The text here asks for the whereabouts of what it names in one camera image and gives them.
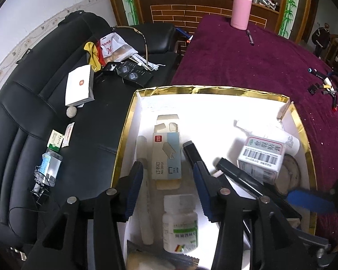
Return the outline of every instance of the brick pattern panel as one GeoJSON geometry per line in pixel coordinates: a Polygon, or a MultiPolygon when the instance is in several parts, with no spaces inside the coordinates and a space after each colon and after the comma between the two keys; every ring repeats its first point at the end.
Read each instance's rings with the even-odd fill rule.
{"type": "MultiPolygon", "coordinates": [[[[202,17],[210,14],[231,17],[232,11],[223,8],[196,6],[196,5],[151,5],[151,15],[153,22],[170,22],[182,28],[189,34],[194,34],[202,17]]],[[[267,19],[250,15],[249,21],[265,28],[267,19]]],[[[180,54],[184,55],[188,44],[184,38],[179,39],[180,54]]]]}

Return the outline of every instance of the gold-trimmed box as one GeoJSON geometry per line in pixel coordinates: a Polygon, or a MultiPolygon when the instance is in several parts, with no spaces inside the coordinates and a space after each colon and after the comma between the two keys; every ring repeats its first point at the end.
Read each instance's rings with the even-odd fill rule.
{"type": "MultiPolygon", "coordinates": [[[[315,168],[307,134],[294,103],[290,101],[289,97],[237,87],[188,85],[145,88],[134,93],[116,155],[112,187],[115,187],[119,177],[129,173],[135,161],[135,143],[138,135],[144,135],[148,140],[148,161],[150,163],[153,128],[156,117],[161,114],[178,114],[181,144],[192,140],[211,172],[215,169],[213,162],[217,158],[225,157],[234,164],[236,163],[242,142],[248,135],[235,127],[235,120],[245,116],[246,119],[252,119],[254,123],[264,121],[281,125],[286,132],[297,137],[301,142],[301,148],[296,155],[302,174],[301,187],[317,189],[315,168]]],[[[184,170],[189,171],[190,169],[184,155],[182,155],[182,170],[183,178],[185,175],[187,178],[189,174],[185,174],[184,170]]],[[[156,214],[155,217],[153,216],[153,220],[154,223],[157,223],[154,225],[157,227],[154,234],[157,239],[160,239],[161,223],[158,224],[158,222],[164,212],[161,198],[165,194],[187,192],[184,187],[178,190],[158,191],[151,184],[150,193],[152,200],[155,200],[151,205],[155,209],[154,215],[156,214]]],[[[196,211],[198,215],[203,215],[200,203],[196,211]]],[[[303,216],[302,230],[314,234],[316,214],[304,209],[298,211],[303,216]]],[[[131,222],[137,219],[135,212],[131,219],[131,222]]]]}

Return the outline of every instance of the pen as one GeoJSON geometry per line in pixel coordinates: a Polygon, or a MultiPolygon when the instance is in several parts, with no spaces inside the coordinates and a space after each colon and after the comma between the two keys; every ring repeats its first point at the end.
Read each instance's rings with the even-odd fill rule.
{"type": "Polygon", "coordinates": [[[247,29],[247,35],[249,37],[249,41],[251,42],[251,45],[254,46],[254,41],[253,41],[253,38],[251,36],[251,32],[249,31],[249,29],[247,29]]]}

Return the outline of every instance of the red object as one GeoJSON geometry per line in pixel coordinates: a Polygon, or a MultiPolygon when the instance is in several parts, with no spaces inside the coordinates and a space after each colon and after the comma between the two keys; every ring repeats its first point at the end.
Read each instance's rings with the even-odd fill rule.
{"type": "Polygon", "coordinates": [[[105,67],[106,63],[104,61],[104,58],[103,58],[103,53],[102,53],[102,50],[101,50],[101,46],[100,46],[100,40],[95,44],[96,46],[96,49],[98,50],[98,60],[99,60],[99,63],[105,67]]]}
{"type": "MultiPolygon", "coordinates": [[[[303,47],[260,26],[264,27],[248,24],[256,43],[251,47],[245,32],[230,27],[230,19],[204,16],[171,85],[235,86],[290,97],[308,136],[318,190],[328,192],[338,179],[338,109],[332,112],[331,96],[311,96],[307,88],[323,84],[308,73],[308,66],[323,74],[331,68],[303,47]],[[223,66],[219,73],[218,66],[223,66]]],[[[266,27],[274,25],[267,21],[266,27]]],[[[320,214],[316,234],[338,242],[338,214],[320,214]]]]}

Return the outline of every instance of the pink tumbler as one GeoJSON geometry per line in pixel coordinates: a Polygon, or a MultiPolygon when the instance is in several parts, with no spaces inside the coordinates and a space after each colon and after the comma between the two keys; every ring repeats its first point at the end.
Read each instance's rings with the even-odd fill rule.
{"type": "Polygon", "coordinates": [[[230,25],[240,30],[246,30],[251,14],[252,0],[234,0],[230,25]]]}

